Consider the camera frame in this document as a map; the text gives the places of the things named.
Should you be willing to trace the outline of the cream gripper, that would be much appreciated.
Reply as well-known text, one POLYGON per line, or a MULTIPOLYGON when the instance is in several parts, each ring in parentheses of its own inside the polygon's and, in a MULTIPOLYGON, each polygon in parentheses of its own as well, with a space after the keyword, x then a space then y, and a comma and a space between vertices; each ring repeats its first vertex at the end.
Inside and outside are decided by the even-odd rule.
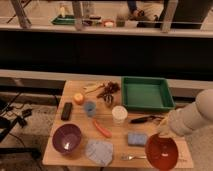
POLYGON ((169 127, 168 116, 165 116, 156 128, 156 132, 160 138, 173 138, 175 134, 169 127))

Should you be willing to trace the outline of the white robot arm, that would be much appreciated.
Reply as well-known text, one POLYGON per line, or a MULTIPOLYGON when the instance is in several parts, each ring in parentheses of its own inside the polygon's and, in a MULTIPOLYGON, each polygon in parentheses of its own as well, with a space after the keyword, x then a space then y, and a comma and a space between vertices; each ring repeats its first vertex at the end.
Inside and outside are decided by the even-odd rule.
POLYGON ((213 89, 201 91, 193 103, 171 110, 156 131, 161 138, 183 137, 213 124, 213 89))

